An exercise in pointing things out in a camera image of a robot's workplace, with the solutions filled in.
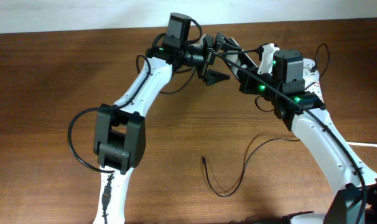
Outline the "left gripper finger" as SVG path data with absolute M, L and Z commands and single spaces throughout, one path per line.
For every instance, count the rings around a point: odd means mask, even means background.
M 214 51 L 218 52 L 220 50 L 241 51 L 242 48 L 232 40 L 228 39 L 221 32 L 218 32 L 215 38 Z
M 205 76 L 203 81 L 205 82 L 206 86 L 214 85 L 218 82 L 222 82 L 225 80 L 229 80 L 230 76 L 216 70 L 207 70 L 205 72 Z

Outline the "black smartphone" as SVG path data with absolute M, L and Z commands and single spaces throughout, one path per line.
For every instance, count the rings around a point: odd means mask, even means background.
M 241 48 L 241 51 L 243 51 L 243 48 L 237 43 L 237 41 L 230 37 L 229 41 L 233 43 L 233 45 L 239 46 Z M 226 58 L 235 64 L 239 65 L 241 68 L 248 68 L 248 67 L 255 67 L 258 68 L 258 66 L 255 64 L 255 62 L 251 59 L 251 57 L 248 55 L 249 53 L 257 53 L 258 49 L 252 49 L 252 52 L 247 52 L 244 54 L 236 54 L 236 55 L 227 55 Z M 235 76 L 235 78 L 239 81 L 239 75 L 238 72 L 239 70 L 232 66 L 230 63 L 227 63 L 228 68 L 231 70 L 232 74 Z

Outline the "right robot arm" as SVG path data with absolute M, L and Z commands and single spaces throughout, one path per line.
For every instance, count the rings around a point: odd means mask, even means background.
M 272 44 L 256 53 L 260 65 L 242 50 L 231 64 L 241 92 L 272 103 L 274 114 L 310 151 L 334 196 L 326 213 L 294 213 L 284 223 L 377 223 L 377 173 L 336 129 L 322 100 L 316 62 Z

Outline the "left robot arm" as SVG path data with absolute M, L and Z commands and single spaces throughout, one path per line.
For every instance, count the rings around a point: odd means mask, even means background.
M 101 172 L 101 192 L 95 223 L 124 223 L 124 206 L 133 170 L 146 148 L 145 118 L 154 100 L 183 65 L 207 85 L 229 79 L 209 70 L 218 51 L 241 48 L 223 34 L 189 39 L 190 16 L 173 12 L 167 31 L 159 34 L 143 56 L 144 65 L 127 92 L 113 105 L 101 105 L 96 115 L 94 154 Z

